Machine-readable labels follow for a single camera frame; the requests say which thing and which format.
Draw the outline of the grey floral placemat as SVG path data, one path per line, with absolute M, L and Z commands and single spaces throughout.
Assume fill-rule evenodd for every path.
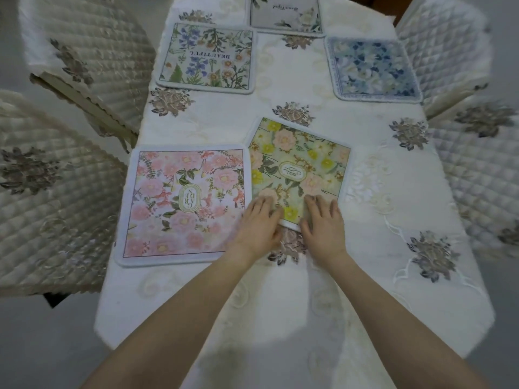
M 320 0 L 245 0 L 245 21 L 258 32 L 323 38 Z

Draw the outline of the person's left hand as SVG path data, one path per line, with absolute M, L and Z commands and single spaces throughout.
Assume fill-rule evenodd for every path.
M 225 255 L 252 265 L 278 248 L 280 241 L 272 240 L 274 225 L 271 214 L 275 209 L 271 196 L 259 196 L 251 201 L 238 223 L 234 238 L 226 247 Z

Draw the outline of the yellow floral placemat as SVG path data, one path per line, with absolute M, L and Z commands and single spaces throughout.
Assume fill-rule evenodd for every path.
M 330 202 L 346 193 L 351 148 L 282 119 L 256 120 L 245 139 L 251 157 L 252 196 L 282 207 L 281 225 L 300 232 L 305 196 Z

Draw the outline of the green wildflower placemat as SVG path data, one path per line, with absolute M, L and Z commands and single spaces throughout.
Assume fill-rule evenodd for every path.
M 171 22 L 160 41 L 154 80 L 172 89 L 252 94 L 257 36 L 250 27 Z

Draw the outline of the quilted beige covered chair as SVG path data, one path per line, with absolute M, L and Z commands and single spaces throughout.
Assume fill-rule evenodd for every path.
M 18 15 L 31 82 L 135 147 L 156 57 L 137 20 L 117 0 L 18 0 Z
M 428 130 L 474 255 L 519 260 L 519 110 L 472 95 Z
M 127 169 L 0 90 L 0 298 L 102 290 Z
M 463 0 L 424 0 L 397 28 L 419 80 L 427 119 L 488 87 L 490 21 Z

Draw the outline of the person's right hand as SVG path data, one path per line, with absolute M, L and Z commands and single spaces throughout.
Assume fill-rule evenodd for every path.
M 308 220 L 314 241 L 307 246 L 312 258 L 322 268 L 329 268 L 339 261 L 352 261 L 347 253 L 345 226 L 341 210 L 336 200 L 328 202 L 323 196 L 306 195 Z

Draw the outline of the person's left forearm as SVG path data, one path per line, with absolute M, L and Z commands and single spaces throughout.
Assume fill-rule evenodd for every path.
M 80 389 L 179 389 L 232 292 L 266 254 L 228 248 L 129 334 Z

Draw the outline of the pink floral placemat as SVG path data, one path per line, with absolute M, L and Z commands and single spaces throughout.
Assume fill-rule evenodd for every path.
M 114 260 L 125 268 L 215 261 L 251 198 L 250 155 L 243 144 L 136 146 Z

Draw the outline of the white embroidered tablecloth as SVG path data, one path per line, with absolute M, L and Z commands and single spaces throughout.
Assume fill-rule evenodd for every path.
M 461 357 L 495 312 L 431 137 L 400 146 L 393 122 L 423 122 L 419 104 L 342 101 L 323 39 L 303 49 L 260 33 L 251 95 L 188 92 L 172 115 L 151 94 L 139 143 L 244 143 L 262 117 L 289 121 L 352 148 L 340 198 L 348 252 L 393 298 Z M 357 314 L 309 256 L 260 259 L 219 315 L 182 389 L 393 389 Z

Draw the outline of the blue floral placemat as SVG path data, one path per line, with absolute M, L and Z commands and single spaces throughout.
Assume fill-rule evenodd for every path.
M 332 88 L 344 101 L 419 104 L 418 79 L 399 40 L 324 39 Z

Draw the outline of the person's right forearm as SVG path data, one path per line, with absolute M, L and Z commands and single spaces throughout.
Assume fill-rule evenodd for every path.
M 483 377 L 368 276 L 344 248 L 309 248 L 358 314 L 397 389 L 490 389 Z

